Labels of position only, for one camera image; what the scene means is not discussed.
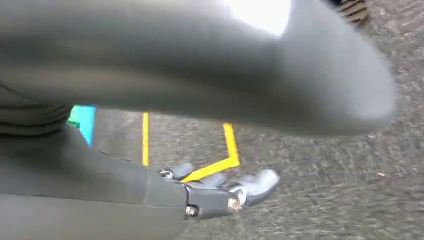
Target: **bolt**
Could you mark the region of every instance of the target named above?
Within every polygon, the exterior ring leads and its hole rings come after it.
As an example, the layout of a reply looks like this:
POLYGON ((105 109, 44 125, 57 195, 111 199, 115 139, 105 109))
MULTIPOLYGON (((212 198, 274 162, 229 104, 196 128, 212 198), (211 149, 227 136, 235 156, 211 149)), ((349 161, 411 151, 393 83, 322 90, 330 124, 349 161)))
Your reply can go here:
POLYGON ((228 199, 228 209, 232 213, 237 213, 242 209, 242 205, 238 198, 230 197, 228 199))
POLYGON ((194 206, 188 206, 185 208, 185 214, 189 217, 195 218, 199 215, 199 209, 194 206))
POLYGON ((174 179, 174 173, 171 170, 161 169, 160 171, 158 171, 158 173, 162 178, 169 179, 169 180, 174 179))

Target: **gray plastic casing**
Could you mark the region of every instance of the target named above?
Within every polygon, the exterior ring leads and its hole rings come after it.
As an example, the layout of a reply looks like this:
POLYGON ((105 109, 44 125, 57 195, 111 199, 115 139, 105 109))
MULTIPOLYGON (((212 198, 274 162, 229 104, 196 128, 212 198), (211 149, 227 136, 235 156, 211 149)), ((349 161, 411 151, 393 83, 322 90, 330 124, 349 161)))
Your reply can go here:
POLYGON ((170 240, 186 227, 184 187, 96 152, 76 128, 0 147, 2 240, 170 240))

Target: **blue object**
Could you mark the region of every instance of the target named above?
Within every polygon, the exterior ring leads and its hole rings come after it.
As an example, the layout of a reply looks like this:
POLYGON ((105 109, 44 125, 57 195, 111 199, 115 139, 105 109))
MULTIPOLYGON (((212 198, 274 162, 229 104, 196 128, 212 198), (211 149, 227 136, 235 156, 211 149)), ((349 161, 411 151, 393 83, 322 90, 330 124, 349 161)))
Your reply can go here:
POLYGON ((96 120, 95 106, 74 106, 67 123, 81 132, 90 147, 92 146, 96 120))

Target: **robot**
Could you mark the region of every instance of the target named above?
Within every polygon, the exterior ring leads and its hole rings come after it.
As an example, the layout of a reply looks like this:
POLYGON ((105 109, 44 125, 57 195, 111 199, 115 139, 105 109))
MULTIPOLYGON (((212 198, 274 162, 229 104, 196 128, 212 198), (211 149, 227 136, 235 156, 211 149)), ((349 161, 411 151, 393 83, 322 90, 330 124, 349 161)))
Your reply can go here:
POLYGON ((170 240, 278 186, 95 152, 66 126, 74 105, 349 136, 395 101, 376 49, 318 0, 2 0, 0 239, 170 240))

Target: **gray robot arm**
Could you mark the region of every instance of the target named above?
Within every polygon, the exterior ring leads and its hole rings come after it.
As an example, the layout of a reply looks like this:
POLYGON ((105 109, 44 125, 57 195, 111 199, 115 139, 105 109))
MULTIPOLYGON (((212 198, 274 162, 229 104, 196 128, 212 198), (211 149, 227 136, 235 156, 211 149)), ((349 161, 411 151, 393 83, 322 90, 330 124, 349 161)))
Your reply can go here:
POLYGON ((322 2, 3 0, 0 80, 45 104, 374 131, 395 113, 375 48, 322 2))

